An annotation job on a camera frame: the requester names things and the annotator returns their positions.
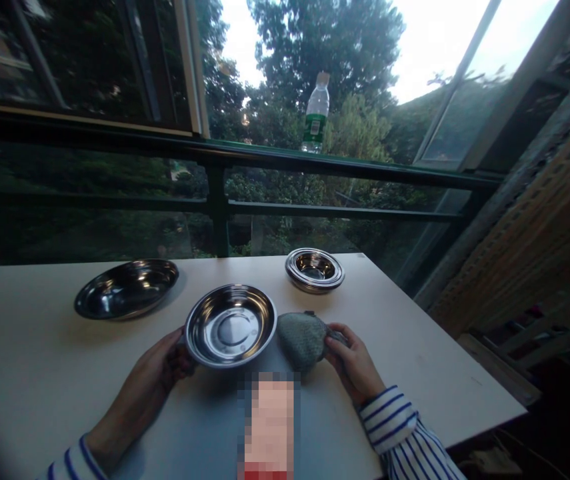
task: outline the metal bowl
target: metal bowl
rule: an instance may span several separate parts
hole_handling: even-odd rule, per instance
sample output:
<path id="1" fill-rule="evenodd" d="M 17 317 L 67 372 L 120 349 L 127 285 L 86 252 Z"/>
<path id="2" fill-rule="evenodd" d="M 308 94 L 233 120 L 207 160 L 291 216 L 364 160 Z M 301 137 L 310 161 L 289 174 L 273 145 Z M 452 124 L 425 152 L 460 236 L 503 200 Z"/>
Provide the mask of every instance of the metal bowl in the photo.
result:
<path id="1" fill-rule="evenodd" d="M 88 319 L 129 320 L 158 305 L 177 279 L 178 268 L 168 260 L 124 263 L 86 284 L 73 306 Z"/>
<path id="2" fill-rule="evenodd" d="M 185 343 L 194 360 L 217 369 L 237 367 L 260 354 L 276 332 L 276 307 L 249 285 L 210 291 L 191 310 Z"/>
<path id="3" fill-rule="evenodd" d="M 292 251 L 285 260 L 285 270 L 294 285 L 308 293 L 334 290 L 345 279 L 345 272 L 338 260 L 318 249 Z"/>

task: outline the gray knitted pouch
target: gray knitted pouch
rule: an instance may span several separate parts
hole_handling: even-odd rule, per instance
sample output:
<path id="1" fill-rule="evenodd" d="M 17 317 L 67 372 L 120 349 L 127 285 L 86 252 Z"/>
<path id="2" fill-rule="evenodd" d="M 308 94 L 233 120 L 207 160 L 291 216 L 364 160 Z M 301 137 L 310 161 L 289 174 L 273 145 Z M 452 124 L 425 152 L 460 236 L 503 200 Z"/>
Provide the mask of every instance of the gray knitted pouch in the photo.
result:
<path id="1" fill-rule="evenodd" d="M 278 316 L 278 338 L 294 371 L 309 372 L 325 357 L 325 337 L 330 336 L 347 345 L 341 333 L 330 329 L 312 311 L 284 313 Z"/>

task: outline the striped sleeve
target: striped sleeve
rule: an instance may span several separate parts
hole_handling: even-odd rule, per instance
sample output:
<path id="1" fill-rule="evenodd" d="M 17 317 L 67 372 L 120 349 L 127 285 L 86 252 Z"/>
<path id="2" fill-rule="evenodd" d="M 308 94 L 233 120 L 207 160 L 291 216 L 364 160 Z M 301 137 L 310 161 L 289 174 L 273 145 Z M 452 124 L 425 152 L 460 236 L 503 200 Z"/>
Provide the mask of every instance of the striped sleeve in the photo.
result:
<path id="1" fill-rule="evenodd" d="M 360 417 L 391 480 L 465 478 L 396 385 L 362 408 Z"/>
<path id="2" fill-rule="evenodd" d="M 85 444 L 85 437 L 67 449 L 38 480 L 107 480 Z"/>

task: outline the table surface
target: table surface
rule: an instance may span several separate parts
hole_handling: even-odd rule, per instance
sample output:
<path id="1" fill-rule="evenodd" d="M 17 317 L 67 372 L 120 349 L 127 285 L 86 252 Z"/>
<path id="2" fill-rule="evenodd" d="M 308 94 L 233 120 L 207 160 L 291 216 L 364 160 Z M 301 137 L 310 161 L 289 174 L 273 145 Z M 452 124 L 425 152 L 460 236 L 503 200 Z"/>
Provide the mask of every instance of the table surface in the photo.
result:
<path id="1" fill-rule="evenodd" d="M 164 302 L 127 323 L 91 321 L 73 310 L 80 288 L 116 262 L 0 267 L 0 473 L 40 474 L 100 419 L 139 356 L 184 324 L 202 295 L 227 283 L 260 288 L 279 313 L 313 310 L 349 325 L 386 384 L 398 384 L 447 447 L 525 412 L 364 254 L 336 257 L 345 281 L 328 295 L 296 289 L 285 257 L 178 260 L 180 277 Z M 277 341 L 241 369 L 200 367 L 172 390 L 115 477 L 235 478 L 244 418 L 239 382 L 252 371 L 290 370 Z M 380 476 L 326 361 L 301 380 L 297 415 L 297 479 Z"/>

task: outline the bottle cap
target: bottle cap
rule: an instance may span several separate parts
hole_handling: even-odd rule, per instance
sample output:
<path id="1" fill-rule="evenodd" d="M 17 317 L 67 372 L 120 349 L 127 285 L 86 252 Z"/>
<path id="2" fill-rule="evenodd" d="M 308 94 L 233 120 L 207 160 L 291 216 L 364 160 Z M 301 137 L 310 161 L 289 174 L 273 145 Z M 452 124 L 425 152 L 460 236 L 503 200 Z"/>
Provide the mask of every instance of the bottle cap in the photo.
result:
<path id="1" fill-rule="evenodd" d="M 320 72 L 316 77 L 316 84 L 328 85 L 329 84 L 329 74 L 326 72 Z"/>

